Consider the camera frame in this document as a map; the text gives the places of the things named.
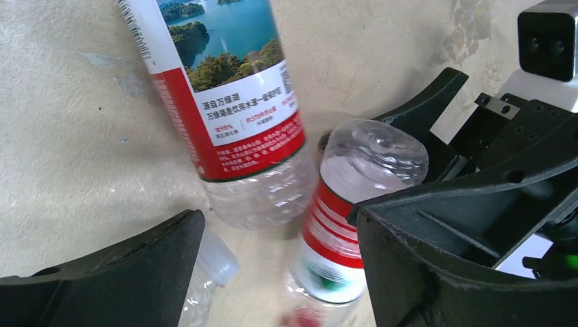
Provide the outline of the blue label clear bottle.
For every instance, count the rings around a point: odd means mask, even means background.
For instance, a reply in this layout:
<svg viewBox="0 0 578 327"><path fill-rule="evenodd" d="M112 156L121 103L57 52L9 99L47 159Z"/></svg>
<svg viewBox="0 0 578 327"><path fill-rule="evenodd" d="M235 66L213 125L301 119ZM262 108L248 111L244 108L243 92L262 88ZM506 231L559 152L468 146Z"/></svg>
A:
<svg viewBox="0 0 578 327"><path fill-rule="evenodd" d="M204 232L178 327L206 326L216 289L224 287L239 269L225 242L214 232Z"/></svg>

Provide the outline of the red and blue label bottle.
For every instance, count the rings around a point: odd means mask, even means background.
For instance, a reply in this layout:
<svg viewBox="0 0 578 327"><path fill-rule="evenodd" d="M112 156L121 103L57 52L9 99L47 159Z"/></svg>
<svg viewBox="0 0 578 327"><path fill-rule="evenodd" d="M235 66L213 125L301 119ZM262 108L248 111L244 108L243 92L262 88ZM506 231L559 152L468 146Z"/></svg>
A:
<svg viewBox="0 0 578 327"><path fill-rule="evenodd" d="M118 1L211 208L247 230L302 214L314 187L269 1Z"/></svg>

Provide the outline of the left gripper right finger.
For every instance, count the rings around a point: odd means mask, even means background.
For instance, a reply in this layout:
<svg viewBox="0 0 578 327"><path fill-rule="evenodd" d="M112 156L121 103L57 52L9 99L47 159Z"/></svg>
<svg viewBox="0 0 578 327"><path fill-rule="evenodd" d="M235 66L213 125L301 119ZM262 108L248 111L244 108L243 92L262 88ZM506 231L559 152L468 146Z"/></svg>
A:
<svg viewBox="0 0 578 327"><path fill-rule="evenodd" d="M576 326L577 281L545 281L475 264L369 211L359 245L378 326Z"/></svg>

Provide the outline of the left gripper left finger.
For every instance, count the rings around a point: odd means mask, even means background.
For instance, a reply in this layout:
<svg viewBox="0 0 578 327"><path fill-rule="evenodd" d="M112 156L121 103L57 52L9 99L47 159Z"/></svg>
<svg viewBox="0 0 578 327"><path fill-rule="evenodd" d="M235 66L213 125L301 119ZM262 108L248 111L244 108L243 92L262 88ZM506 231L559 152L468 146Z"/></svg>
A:
<svg viewBox="0 0 578 327"><path fill-rule="evenodd" d="M185 210L29 277L1 279L2 326L177 326L205 218Z"/></svg>

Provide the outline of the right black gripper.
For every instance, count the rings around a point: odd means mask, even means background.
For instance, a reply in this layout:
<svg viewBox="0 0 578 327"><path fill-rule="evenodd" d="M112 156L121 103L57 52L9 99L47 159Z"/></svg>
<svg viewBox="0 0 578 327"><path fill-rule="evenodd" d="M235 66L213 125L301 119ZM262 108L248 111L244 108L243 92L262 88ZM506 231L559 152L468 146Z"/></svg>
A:
<svg viewBox="0 0 578 327"><path fill-rule="evenodd" d="M577 277L577 115L538 100L482 94L451 144L431 128L469 76L447 67L419 94L373 118L421 142L422 185L351 212L366 268L402 244L513 275Z"/></svg>

